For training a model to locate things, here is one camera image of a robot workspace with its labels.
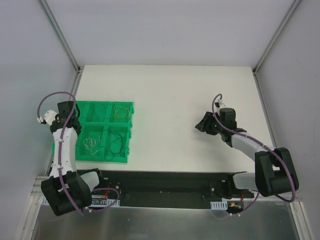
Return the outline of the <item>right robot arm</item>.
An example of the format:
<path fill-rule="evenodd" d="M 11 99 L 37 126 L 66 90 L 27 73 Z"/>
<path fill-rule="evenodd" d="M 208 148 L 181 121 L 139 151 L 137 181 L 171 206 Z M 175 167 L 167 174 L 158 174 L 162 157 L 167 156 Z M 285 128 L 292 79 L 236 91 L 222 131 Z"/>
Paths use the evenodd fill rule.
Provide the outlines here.
<path fill-rule="evenodd" d="M 237 197 L 243 190 L 260 193 L 263 197 L 291 193 L 287 202 L 296 199 L 299 181 L 290 151 L 285 147 L 269 147 L 237 127 L 236 111 L 224 107 L 219 112 L 207 111 L 195 128 L 208 135 L 220 135 L 229 147 L 237 149 L 254 162 L 254 172 L 236 172 L 227 177 L 223 190 L 230 197 Z"/>

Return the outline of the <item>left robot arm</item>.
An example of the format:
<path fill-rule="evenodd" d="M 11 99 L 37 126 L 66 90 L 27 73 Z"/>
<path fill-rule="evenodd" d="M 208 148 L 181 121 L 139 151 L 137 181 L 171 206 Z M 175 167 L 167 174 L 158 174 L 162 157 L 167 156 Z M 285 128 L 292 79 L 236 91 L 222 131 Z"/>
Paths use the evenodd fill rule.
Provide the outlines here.
<path fill-rule="evenodd" d="M 54 159 L 49 178 L 41 182 L 41 191 L 53 213 L 61 216 L 76 210 L 68 195 L 82 210 L 92 203 L 91 193 L 102 194 L 106 183 L 97 168 L 77 172 L 76 143 L 82 126 L 72 109 L 79 108 L 73 101 L 59 102 L 57 107 L 58 112 L 48 110 L 44 115 L 54 139 Z"/>

